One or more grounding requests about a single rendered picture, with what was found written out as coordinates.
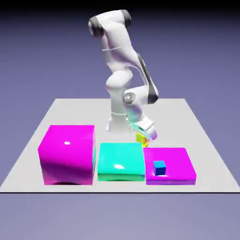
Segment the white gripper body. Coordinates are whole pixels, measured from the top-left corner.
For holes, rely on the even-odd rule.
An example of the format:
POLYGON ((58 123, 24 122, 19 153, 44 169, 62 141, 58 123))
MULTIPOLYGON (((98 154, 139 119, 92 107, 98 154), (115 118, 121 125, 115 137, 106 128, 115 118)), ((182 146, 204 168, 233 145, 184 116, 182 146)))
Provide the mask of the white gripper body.
POLYGON ((157 131, 151 120, 141 120, 134 124, 134 130, 143 135, 147 140, 155 140, 157 131))

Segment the small yellow cube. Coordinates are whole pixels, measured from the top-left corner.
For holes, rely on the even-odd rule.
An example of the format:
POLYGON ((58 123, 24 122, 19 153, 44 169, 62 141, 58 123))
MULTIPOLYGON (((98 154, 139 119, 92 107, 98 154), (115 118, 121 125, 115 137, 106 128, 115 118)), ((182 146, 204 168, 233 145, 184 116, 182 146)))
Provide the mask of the small yellow cube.
POLYGON ((149 140, 140 133, 136 133, 136 141, 141 143, 143 147, 148 147, 149 140))

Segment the small blue cube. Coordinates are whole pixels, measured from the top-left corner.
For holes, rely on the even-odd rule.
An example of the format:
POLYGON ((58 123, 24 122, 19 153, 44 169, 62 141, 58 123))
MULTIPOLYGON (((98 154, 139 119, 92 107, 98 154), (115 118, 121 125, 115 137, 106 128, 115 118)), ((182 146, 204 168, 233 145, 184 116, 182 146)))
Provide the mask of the small blue cube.
POLYGON ((163 160, 153 162, 153 171, 155 176, 162 176, 166 173, 166 165, 163 160))

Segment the large flat magenta box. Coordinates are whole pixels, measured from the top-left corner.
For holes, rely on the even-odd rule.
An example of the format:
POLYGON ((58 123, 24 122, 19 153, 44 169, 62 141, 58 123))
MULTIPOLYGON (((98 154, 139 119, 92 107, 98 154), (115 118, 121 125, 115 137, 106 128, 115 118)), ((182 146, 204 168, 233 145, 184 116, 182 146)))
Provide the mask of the large flat magenta box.
POLYGON ((196 172, 185 148, 144 148, 145 176, 147 185, 194 185, 196 172), (153 162, 163 160, 166 173, 155 176, 153 162))

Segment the large cyan box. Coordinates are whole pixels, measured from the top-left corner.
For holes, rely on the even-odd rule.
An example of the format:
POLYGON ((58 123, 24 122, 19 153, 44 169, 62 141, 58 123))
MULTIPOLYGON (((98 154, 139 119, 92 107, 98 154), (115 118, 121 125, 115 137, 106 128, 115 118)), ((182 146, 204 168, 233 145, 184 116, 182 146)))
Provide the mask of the large cyan box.
POLYGON ((105 142, 100 144, 98 181, 144 181, 145 161, 141 143, 105 142))

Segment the large tall magenta box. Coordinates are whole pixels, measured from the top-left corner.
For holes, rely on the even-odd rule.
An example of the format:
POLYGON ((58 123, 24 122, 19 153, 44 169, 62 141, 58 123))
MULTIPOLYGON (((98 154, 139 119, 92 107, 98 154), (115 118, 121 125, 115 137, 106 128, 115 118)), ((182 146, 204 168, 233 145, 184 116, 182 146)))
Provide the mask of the large tall magenta box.
POLYGON ((51 125, 38 147, 45 185, 92 185, 94 125, 51 125))

